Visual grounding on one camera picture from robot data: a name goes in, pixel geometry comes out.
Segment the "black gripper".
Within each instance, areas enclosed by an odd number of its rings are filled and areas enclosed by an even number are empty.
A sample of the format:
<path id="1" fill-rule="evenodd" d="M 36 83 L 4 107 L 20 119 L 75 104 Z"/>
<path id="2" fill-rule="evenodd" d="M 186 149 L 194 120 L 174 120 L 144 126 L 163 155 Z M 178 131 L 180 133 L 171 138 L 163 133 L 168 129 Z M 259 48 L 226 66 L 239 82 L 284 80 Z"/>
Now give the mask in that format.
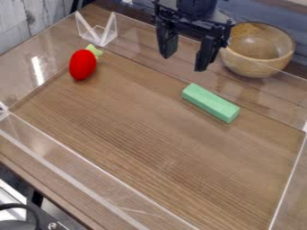
<path id="1" fill-rule="evenodd" d="M 226 48 L 234 20 L 218 8 L 219 0 L 152 0 L 159 53 L 170 58 L 178 50 L 179 33 L 202 39 L 195 56 L 195 71 L 203 72 L 215 61 L 220 43 Z"/>

